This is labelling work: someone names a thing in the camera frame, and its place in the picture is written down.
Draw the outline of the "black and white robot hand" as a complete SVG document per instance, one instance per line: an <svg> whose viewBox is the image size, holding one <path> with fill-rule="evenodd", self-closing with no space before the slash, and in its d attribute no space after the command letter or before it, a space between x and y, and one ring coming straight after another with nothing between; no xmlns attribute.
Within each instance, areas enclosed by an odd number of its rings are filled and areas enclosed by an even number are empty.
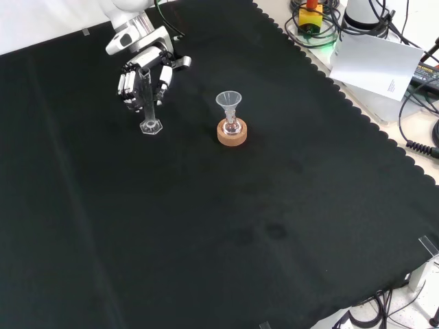
<svg viewBox="0 0 439 329"><path fill-rule="evenodd" d="M174 71L188 69L191 57L178 56L174 53L174 45L165 27L159 27L139 41L144 47L123 67L118 83L117 93L127 107L136 112L145 109L148 103L161 106L168 91ZM158 79L158 87L152 93L152 100L147 100L150 92L151 70L162 66Z"/></svg>

